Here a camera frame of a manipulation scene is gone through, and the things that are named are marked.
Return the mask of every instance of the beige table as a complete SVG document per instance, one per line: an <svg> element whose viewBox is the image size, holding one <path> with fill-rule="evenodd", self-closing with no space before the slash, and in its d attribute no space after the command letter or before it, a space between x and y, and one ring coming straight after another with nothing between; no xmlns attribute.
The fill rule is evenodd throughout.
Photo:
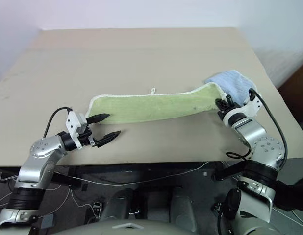
<svg viewBox="0 0 303 235"><path fill-rule="evenodd" d="M252 49L233 28L95 29L41 32L0 83L0 166L22 165L51 113L85 113L98 94L182 93L208 77L236 69L258 86L286 135L289 158L303 157L303 132ZM49 135L65 130L66 112ZM262 109L257 120L279 138ZM86 147L60 164L94 165L228 160L246 148L217 111L162 121L94 125L95 137L122 130L100 149Z"/></svg>

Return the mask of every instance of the metal bracket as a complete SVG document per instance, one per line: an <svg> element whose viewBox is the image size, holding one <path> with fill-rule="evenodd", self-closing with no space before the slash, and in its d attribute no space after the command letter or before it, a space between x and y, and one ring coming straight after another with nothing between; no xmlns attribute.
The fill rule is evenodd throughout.
<svg viewBox="0 0 303 235"><path fill-rule="evenodd" d="M254 100L250 100L243 107L232 109L225 115L225 117L223 119L224 125L229 127L229 123L228 123L229 118L237 113L244 113L245 116L247 116L247 117L256 116L258 113L258 110L261 108L262 105L263 104L260 102L260 100L257 97L255 97Z"/></svg>
<svg viewBox="0 0 303 235"><path fill-rule="evenodd" d="M82 145L78 140L79 134L84 133L87 127L87 120L83 114L77 114L74 111L70 111L66 121L67 129L78 149L82 149Z"/></svg>
<svg viewBox="0 0 303 235"><path fill-rule="evenodd" d="M0 226L4 223L28 223L38 219L37 210L2 209Z"/></svg>

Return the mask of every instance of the black cable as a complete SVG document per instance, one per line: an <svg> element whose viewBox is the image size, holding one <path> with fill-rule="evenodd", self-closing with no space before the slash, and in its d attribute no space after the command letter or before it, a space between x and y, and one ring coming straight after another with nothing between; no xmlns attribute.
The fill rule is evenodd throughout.
<svg viewBox="0 0 303 235"><path fill-rule="evenodd" d="M68 113L69 113L69 111L72 111L72 108L70 108L70 107L61 107L61 108L58 108L56 111L54 111L53 114L52 114L52 115L50 116L50 118L49 118L49 121L48 121L47 127L46 127L46 129L45 129L43 138L45 138L45 137L47 136L47 132L48 132L48 130L49 130L49 127L50 127L50 124L51 124L51 121L52 121L54 115L55 115L56 113L58 113L60 110L63 110L63 109L66 109L66 110L68 111Z"/></svg>
<svg viewBox="0 0 303 235"><path fill-rule="evenodd" d="M218 220L217 220L217 229L218 229L219 235L222 235L222 233L221 233L221 216L222 216L222 212L220 211L218 213Z"/></svg>
<svg viewBox="0 0 303 235"><path fill-rule="evenodd" d="M227 152L226 155L229 158L233 158L233 159L243 159L244 161L246 161L246 158L249 154L251 153L251 150L249 149L248 152L244 155L240 155L238 153L233 153L233 152Z"/></svg>
<svg viewBox="0 0 303 235"><path fill-rule="evenodd" d="M275 117L273 116L273 114L270 112L266 102L262 99L262 97L260 97L260 95L253 89L253 88L250 88L249 91L251 93L253 93L255 96L257 96L257 98L260 100L260 102L262 102L262 104L264 105L268 115L270 116L271 120L273 121L273 123L275 124L276 128L278 129L279 131L279 134L282 138L282 142L283 142L283 145L284 145L284 156L283 156L283 160L281 162L281 165L280 165L280 170L284 167L286 161L287 161L287 156L288 156L288 146L287 146L287 141L285 140L285 137L284 137L284 134L279 126L279 124L277 123Z"/></svg>

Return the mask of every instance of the white cable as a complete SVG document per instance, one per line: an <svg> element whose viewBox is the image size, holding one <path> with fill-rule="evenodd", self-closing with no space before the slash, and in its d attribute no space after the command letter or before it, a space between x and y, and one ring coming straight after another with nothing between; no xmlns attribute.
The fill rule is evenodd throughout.
<svg viewBox="0 0 303 235"><path fill-rule="evenodd" d="M278 211L277 209L273 208L273 210L277 211L279 214L283 215L284 217L292 220L294 223L297 223L298 225L301 225L303 227L303 224L300 224L298 221L295 221L294 219L290 218L289 216L285 215L284 213Z"/></svg>
<svg viewBox="0 0 303 235"><path fill-rule="evenodd" d="M0 202L6 198L7 196L11 195L12 193L8 193L7 195L5 195L3 198L0 199Z"/></svg>
<svg viewBox="0 0 303 235"><path fill-rule="evenodd" d="M0 181L5 181L5 180L9 180L9 179L14 179L14 178L16 178L16 177L18 177L18 176L17 176L17 175L13 175L13 176L10 176L10 177L4 178L4 179L2 179L2 178L0 177Z"/></svg>
<svg viewBox="0 0 303 235"><path fill-rule="evenodd" d="M59 185L58 187L56 187L56 188L52 188L52 189L46 189L46 191L55 191L55 190L57 190L57 189L59 189L61 187L61 185Z"/></svg>
<svg viewBox="0 0 303 235"><path fill-rule="evenodd" d="M291 211L292 211L293 215L294 215L299 221L301 221L301 222L303 223L303 220L302 220L297 214L295 214L294 210L291 210Z"/></svg>
<svg viewBox="0 0 303 235"><path fill-rule="evenodd" d="M72 196L72 199L73 199L73 201L75 202L75 204L76 204L78 207L80 207L80 208L81 208L81 207L86 207L86 206L89 206L89 207L92 209L94 216L97 216L97 215L96 215L96 213L95 213L95 211L94 211L94 208L92 207L92 205L91 205L91 204L86 203L86 204L84 204L84 205L80 206L80 205L77 203L77 201L75 200L75 198L73 197L73 192L72 192L72 190L71 190L71 189L70 189L70 191L71 191L71 196Z"/></svg>
<svg viewBox="0 0 303 235"><path fill-rule="evenodd" d="M107 183L99 183L99 182L95 182L95 181L91 181L91 180L85 180L85 179L78 178L78 177L73 177L73 176L71 176L71 177L72 177L72 178L75 178L75 179L78 179L78 180L82 180L82 181L86 181L86 182L89 182L89 183L93 183L93 184L96 184L96 185L125 186L125 185L134 185L134 184L140 184L140 183L151 182L151 181L155 181L155 180L161 180L161 179L165 179L165 178L172 177L172 176L177 176L177 175L183 175L183 174L186 174L186 173L190 173L190 172L192 172L192 171L195 171L195 170L199 170L199 169L201 169L204 165L206 165L206 164L208 164L208 163L209 163L209 162L206 162L206 163L204 163L203 165L201 165L200 167L198 167L198 168L196 168L196 169L193 169L193 170L186 171L186 172L182 172L182 173L178 173L178 174L173 174L173 175L167 175L167 176L163 176L163 177L155 178L155 179L151 179L151 180L144 180L144 181L139 181L139 182L124 183L124 184L107 184Z"/></svg>
<svg viewBox="0 0 303 235"><path fill-rule="evenodd" d="M57 211L64 205L64 203L67 201L67 199L68 199L68 197L69 197L69 194L70 194L70 189L68 190L67 196L65 197L65 199L63 200L63 202L60 204L60 206L59 206L57 209L55 209L54 211L49 212L48 214L53 214L53 213L57 212Z"/></svg>

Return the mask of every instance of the wire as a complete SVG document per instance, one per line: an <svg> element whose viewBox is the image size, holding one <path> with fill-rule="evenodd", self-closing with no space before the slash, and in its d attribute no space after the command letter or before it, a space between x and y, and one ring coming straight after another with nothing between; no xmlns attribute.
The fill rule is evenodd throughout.
<svg viewBox="0 0 303 235"><path fill-rule="evenodd" d="M244 161L247 161L245 157L247 157L249 154L251 153L251 150L249 149L248 152L244 155L240 155L238 153L233 153L233 152L227 152L226 155L229 158L233 158L233 159L243 159Z"/></svg>
<svg viewBox="0 0 303 235"><path fill-rule="evenodd" d="M53 189L46 189L46 191L56 191L56 190L59 189L60 187L61 187L61 185L59 185L58 187L53 188Z"/></svg>
<svg viewBox="0 0 303 235"><path fill-rule="evenodd" d="M86 207L86 206L89 206L89 207L92 209L94 216L97 216L97 215L96 215L96 213L95 213L95 211L94 211L94 208L92 207L92 205L91 205L91 204L86 203L86 204L84 204L84 205L80 206L80 205L77 203L77 201L75 200L75 198L73 197L73 193L72 193L72 190L71 190L71 189L70 189L70 191L71 191L71 196L72 196L72 199L73 199L73 201L75 202L75 204L76 204L78 207L80 207L80 208L81 208L81 207Z"/></svg>
<svg viewBox="0 0 303 235"><path fill-rule="evenodd" d="M90 217L86 224L89 224L92 221L92 219L96 219L96 218L97 216Z"/></svg>
<svg viewBox="0 0 303 235"><path fill-rule="evenodd" d="M13 175L13 176L10 176L10 177L4 178L4 179L1 179L1 177L0 177L0 181L5 181L5 180L9 180L9 179L14 179L14 178L16 178L16 177L18 177L18 176L17 176L17 175Z"/></svg>
<svg viewBox="0 0 303 235"><path fill-rule="evenodd" d="M279 131L279 134L282 138L282 142L283 142L283 145L284 145L284 157L283 157L283 160L281 162L281 165L280 165L280 169L282 169L287 161L287 156L288 156L288 146L287 146L287 141L285 140L285 137L284 137L284 134L279 126L279 124L277 123L275 117L273 116L273 114L270 112L266 102L263 100L263 98L253 89L253 88L250 88L249 91L251 93L253 93L255 96L257 96L257 98L260 100L260 102L262 102L262 104L264 105L268 115L270 116L271 120L273 121L273 123L275 124L276 128L278 129Z"/></svg>
<svg viewBox="0 0 303 235"><path fill-rule="evenodd" d="M1 199L0 199L0 202L4 199L4 198L6 198L7 196L9 196L9 195L11 195L12 193L8 193L7 195L5 195L4 197L2 197ZM7 205L8 203L4 203L4 204L1 204L0 205L0 207L2 207L2 206L5 206L5 205Z"/></svg>
<svg viewBox="0 0 303 235"><path fill-rule="evenodd" d="M303 223L303 220L297 214L295 214L294 210L292 210L292 213L299 221L301 221Z"/></svg>
<svg viewBox="0 0 303 235"><path fill-rule="evenodd" d="M58 108L56 111L54 111L53 114L52 114L52 115L50 116L50 118L49 118L49 121L48 121L47 127L46 127L46 129L45 129L43 138L45 138L45 137L47 136L47 133L48 133L48 130L49 130L49 127L50 127L50 124L51 124L51 121L52 121L54 115L55 115L56 113L58 113L60 110L63 110L63 109L66 109L66 110L68 111L68 113L69 113L70 111L72 111L72 108L70 108L70 107L61 107L61 108Z"/></svg>
<svg viewBox="0 0 303 235"><path fill-rule="evenodd" d="M173 175L167 175L167 176L163 176L163 177L155 178L155 179L151 179L151 180L144 180L144 181L139 181L139 182L125 183L125 184L106 184L106 183L94 182L94 181L91 181L91 180L85 180L85 179L78 178L78 177L73 177L73 176L71 176L71 177L72 177L72 178L75 178L75 179L78 179L78 180L86 181L86 182L89 182L89 183L97 184L97 185L125 186L125 185L133 185L133 184L140 184L140 183L151 182L151 181L155 181L155 180L161 180L161 179L165 179L165 178L172 177L172 176L177 176L177 175L183 175L183 174L186 174L186 173L190 173L190 172L192 172L192 171L195 171L195 170L199 170L199 169L201 169L203 166L205 166L205 165L208 164L208 163L209 163L209 162L206 162L206 163L204 163L203 165L201 165L200 167L198 167L198 168L196 168L196 169L192 169L192 170L186 171L186 172L182 172L182 173L178 173L178 174L173 174Z"/></svg>
<svg viewBox="0 0 303 235"><path fill-rule="evenodd" d="M222 212L218 213L218 220L217 220L217 229L218 229L218 234L222 235L221 233L221 217L222 217Z"/></svg>
<svg viewBox="0 0 303 235"><path fill-rule="evenodd" d="M67 199L68 199L68 197L69 197L69 194L70 194L70 189L68 190L68 193L67 193L67 195L66 195L66 197L65 197L65 199L63 200L63 202L60 204L60 206L58 206L58 208L57 209L55 209L54 211L52 211L52 212L49 212L49 213L47 213L47 214L45 214L45 215L42 215L42 216L40 216L40 217L38 217L38 218L42 218L42 217L44 217L44 216L46 216L46 215L48 215L48 214L53 214L53 213L55 213L55 212L57 212L63 205L64 205L64 203L67 201Z"/></svg>
<svg viewBox="0 0 303 235"><path fill-rule="evenodd" d="M279 214L283 215L284 217L292 220L294 223L297 223L298 225L301 225L303 227L303 224L299 223L298 221L295 221L294 219L290 218L289 216L285 215L284 213L278 211L277 209L273 208L273 210L277 211Z"/></svg>

